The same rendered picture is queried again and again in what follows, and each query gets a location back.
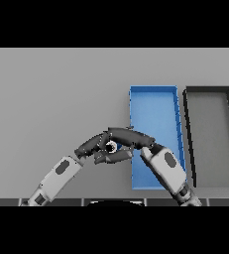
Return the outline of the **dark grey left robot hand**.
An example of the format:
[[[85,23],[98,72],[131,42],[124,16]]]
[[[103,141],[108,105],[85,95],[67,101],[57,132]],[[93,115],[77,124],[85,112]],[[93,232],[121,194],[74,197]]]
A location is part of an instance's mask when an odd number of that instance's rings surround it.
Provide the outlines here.
[[[130,149],[128,150],[116,150],[115,152],[109,152],[107,150],[107,144],[110,142],[110,135],[107,132],[95,135],[89,140],[81,144],[74,150],[76,158],[82,162],[87,157],[94,156],[94,164],[115,164],[131,159],[133,154]]]

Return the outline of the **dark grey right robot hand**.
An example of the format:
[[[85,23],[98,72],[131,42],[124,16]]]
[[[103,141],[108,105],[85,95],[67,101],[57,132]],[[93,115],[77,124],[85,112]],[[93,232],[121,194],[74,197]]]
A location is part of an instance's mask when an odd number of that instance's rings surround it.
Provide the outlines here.
[[[131,129],[110,127],[108,128],[108,135],[116,143],[126,147],[133,147],[137,150],[147,147],[153,154],[157,154],[164,148],[164,146],[156,142],[154,137]]]

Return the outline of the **blue pipe with pale ring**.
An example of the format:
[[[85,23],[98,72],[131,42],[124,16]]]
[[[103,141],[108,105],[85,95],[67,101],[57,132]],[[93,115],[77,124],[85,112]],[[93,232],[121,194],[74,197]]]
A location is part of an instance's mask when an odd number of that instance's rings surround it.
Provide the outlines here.
[[[112,154],[112,153],[116,153],[117,151],[119,151],[121,149],[122,145],[119,143],[116,143],[114,141],[109,141],[106,146],[105,149],[108,153]]]

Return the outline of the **blue bin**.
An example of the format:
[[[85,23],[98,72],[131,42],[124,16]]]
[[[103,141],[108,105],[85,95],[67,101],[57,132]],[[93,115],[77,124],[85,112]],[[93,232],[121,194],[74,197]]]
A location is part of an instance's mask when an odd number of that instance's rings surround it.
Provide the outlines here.
[[[171,150],[183,169],[186,180],[185,157],[176,85],[131,85],[130,126],[145,133]]]

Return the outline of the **dark grey bin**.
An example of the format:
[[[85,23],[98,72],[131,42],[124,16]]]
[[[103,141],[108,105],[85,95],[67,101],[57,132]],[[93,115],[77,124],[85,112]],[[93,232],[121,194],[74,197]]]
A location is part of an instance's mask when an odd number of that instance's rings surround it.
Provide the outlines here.
[[[182,93],[193,185],[229,188],[229,86]]]

